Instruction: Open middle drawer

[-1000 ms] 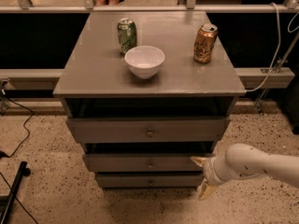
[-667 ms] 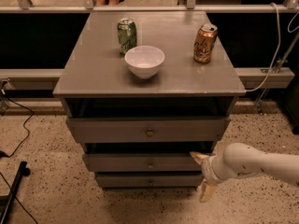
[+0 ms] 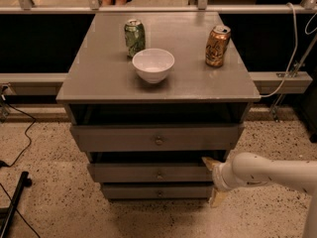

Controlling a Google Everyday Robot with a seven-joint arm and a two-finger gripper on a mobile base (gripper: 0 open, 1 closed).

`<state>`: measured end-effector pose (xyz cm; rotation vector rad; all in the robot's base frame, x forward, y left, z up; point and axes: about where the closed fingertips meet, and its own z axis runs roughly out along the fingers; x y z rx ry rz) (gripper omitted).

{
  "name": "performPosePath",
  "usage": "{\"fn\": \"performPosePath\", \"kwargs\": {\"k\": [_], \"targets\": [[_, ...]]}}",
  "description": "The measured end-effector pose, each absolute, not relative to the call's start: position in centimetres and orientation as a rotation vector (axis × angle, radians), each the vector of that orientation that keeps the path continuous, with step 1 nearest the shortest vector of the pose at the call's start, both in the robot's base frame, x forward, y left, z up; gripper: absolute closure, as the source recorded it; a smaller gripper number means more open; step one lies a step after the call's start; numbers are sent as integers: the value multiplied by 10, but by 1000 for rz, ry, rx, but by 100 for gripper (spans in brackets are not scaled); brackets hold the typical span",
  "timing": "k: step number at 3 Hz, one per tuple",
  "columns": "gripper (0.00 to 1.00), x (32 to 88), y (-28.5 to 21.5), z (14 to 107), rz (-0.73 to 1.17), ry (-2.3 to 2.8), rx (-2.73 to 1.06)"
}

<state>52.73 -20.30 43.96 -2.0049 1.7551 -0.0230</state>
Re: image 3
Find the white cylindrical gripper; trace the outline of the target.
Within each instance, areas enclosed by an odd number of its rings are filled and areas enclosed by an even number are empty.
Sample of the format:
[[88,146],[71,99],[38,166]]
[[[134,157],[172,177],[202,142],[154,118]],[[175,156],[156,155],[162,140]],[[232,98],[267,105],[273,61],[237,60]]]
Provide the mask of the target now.
[[212,172],[214,185],[209,199],[212,208],[218,207],[227,197],[229,190],[235,186],[235,177],[230,163],[220,163],[210,157],[203,157],[206,168]]

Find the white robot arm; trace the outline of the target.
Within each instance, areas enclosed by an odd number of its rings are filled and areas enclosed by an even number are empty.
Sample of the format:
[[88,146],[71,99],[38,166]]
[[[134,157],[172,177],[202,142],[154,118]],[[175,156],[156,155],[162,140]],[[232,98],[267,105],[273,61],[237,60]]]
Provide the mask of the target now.
[[240,153],[225,163],[203,157],[214,183],[210,205],[217,207],[230,190],[279,184],[311,195],[302,238],[317,238],[317,162],[270,160]]

